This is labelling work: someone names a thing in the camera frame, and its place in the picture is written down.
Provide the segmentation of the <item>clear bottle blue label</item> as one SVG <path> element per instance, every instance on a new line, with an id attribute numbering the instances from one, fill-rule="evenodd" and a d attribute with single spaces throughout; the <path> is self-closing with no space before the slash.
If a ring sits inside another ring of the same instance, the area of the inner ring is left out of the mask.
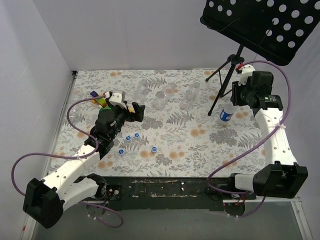
<path id="1" fill-rule="evenodd" d="M 236 112 L 237 108 L 238 107 L 230 100 L 226 101 L 219 114 L 219 122 L 222 124 L 227 124 L 232 119 L 232 116 Z"/>

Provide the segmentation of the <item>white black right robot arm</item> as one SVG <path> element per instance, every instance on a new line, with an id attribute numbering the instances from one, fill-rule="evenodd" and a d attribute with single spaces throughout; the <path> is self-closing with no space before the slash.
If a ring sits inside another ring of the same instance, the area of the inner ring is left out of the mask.
<path id="1" fill-rule="evenodd" d="M 239 81 L 232 83 L 231 102 L 249 106 L 264 142 L 265 167 L 255 174 L 234 175 L 226 186 L 227 195 L 237 199 L 245 191 L 260 197 L 292 199 L 308 177 L 308 170 L 294 157 L 286 135 L 282 100 L 272 94 L 274 76 L 269 71 L 243 67 Z"/>

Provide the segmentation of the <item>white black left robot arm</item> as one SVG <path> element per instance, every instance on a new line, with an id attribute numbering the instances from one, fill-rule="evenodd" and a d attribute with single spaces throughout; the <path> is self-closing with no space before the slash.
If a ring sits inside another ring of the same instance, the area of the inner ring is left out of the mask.
<path id="1" fill-rule="evenodd" d="M 142 122 L 145 105 L 133 102 L 133 111 L 124 106 L 110 106 L 99 112 L 94 127 L 75 158 L 66 161 L 43 179 L 32 179 L 26 187 L 23 211 L 44 228 L 53 227 L 64 211 L 86 198 L 106 197 L 107 182 L 95 173 L 76 180 L 99 162 L 114 146 L 114 139 L 125 122 Z"/>

